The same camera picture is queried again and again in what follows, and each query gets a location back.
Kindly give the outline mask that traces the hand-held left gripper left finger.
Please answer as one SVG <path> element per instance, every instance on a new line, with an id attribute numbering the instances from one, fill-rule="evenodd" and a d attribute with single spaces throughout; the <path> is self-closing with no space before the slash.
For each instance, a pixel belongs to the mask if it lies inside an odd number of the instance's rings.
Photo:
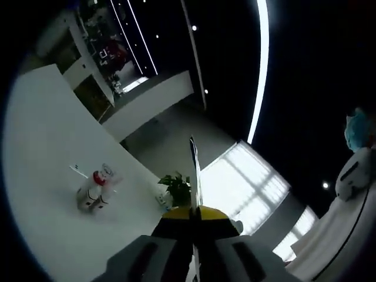
<path id="1" fill-rule="evenodd" d="M 106 263 L 97 281 L 185 281 L 192 259 L 190 208 L 165 213 L 150 236 L 141 235 Z"/>

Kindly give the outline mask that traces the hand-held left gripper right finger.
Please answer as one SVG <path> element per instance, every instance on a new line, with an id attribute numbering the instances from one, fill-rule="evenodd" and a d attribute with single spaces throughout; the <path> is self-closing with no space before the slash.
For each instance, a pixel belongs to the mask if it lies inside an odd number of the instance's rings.
<path id="1" fill-rule="evenodd" d="M 197 208 L 200 281 L 296 281 L 282 259 L 250 236 L 241 235 L 222 211 Z"/>

